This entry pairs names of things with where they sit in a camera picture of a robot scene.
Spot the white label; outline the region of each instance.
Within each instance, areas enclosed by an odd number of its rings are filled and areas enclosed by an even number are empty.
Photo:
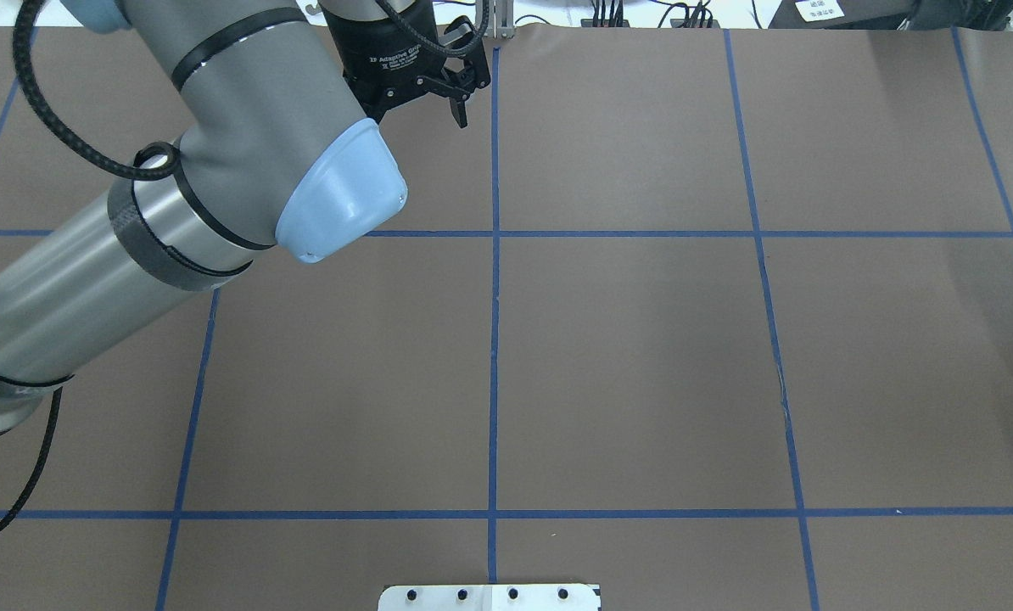
[[[801,18],[806,22],[822,22],[845,16],[838,0],[801,0],[796,4],[796,10],[801,12]]]

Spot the black wire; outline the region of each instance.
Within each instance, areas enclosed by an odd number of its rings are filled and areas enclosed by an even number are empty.
[[[763,29],[763,23],[760,23],[760,11],[755,7],[755,0],[752,0],[752,18],[755,19],[755,26]]]
[[[58,410],[61,407],[61,388],[54,391],[54,395],[50,398],[50,416],[46,421],[46,433],[43,434],[43,445],[38,449],[38,459],[34,460],[34,468],[32,468],[32,474],[28,477],[28,482],[24,484],[24,489],[17,497],[17,503],[13,504],[5,517],[0,519],[0,533],[5,530],[5,527],[13,522],[13,519],[20,514],[20,510],[23,509],[24,504],[28,503],[28,497],[34,490],[34,484],[38,483],[40,475],[43,475],[43,467],[46,467],[46,457],[50,455],[50,443],[54,441],[54,430],[58,426]]]
[[[545,19],[545,17],[542,17],[541,15],[534,15],[534,14],[522,15],[521,17],[515,19],[515,24],[518,24],[518,22],[520,20],[522,20],[522,19],[524,19],[526,17],[533,17],[534,19],[540,20],[541,22],[552,24],[552,22],[550,22],[550,20],[548,20],[548,19]]]
[[[397,12],[397,8],[390,7],[389,0],[374,1],[389,16],[389,20],[394,22],[395,26],[399,27],[405,34],[408,34],[409,39],[432,54],[441,55],[444,58],[464,58],[465,55],[472,54],[477,47],[483,45],[483,35],[488,31],[488,15],[491,12],[490,0],[480,0],[480,24],[476,27],[472,40],[469,40],[468,44],[460,50],[449,50],[417,31],[416,28],[412,27],[412,24],[404,20],[401,13]]]
[[[13,66],[17,71],[17,81],[20,82],[20,90],[24,94],[24,99],[32,107],[34,116],[54,134],[65,146],[73,152],[82,156],[88,163],[99,167],[100,170],[109,171],[123,178],[131,180],[159,180],[174,173],[178,164],[178,155],[170,156],[164,165],[153,167],[152,169],[141,169],[132,165],[124,165],[96,151],[91,144],[85,143],[84,139],[76,135],[68,125],[62,123],[54,108],[50,107],[46,97],[38,88],[38,82],[34,80],[34,67],[32,57],[30,57],[30,42],[34,33],[34,20],[38,18],[38,12],[46,0],[23,0],[20,5],[20,12],[17,13],[17,22],[13,25]]]
[[[660,15],[660,20],[659,20],[659,22],[657,22],[657,27],[660,27],[660,26],[663,26],[663,24],[666,24],[666,19],[667,19],[667,17],[669,17],[669,13],[673,12],[673,8],[684,8],[684,19],[685,20],[688,19],[688,11],[692,10],[692,8],[688,7],[688,5],[686,5],[685,3],[673,3],[673,4],[669,4],[669,8],[666,8],[666,14]]]

